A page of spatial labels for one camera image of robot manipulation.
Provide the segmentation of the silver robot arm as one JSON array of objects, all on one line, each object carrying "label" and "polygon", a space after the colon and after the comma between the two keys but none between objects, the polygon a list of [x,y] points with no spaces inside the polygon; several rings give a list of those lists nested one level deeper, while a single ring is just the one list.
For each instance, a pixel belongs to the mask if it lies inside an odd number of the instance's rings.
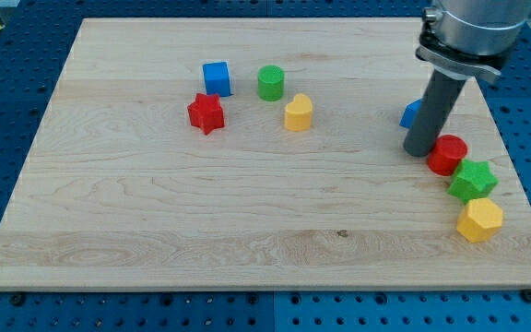
[{"label": "silver robot arm", "polygon": [[433,0],[422,10],[416,56],[453,79],[494,83],[531,12],[531,0]]}]

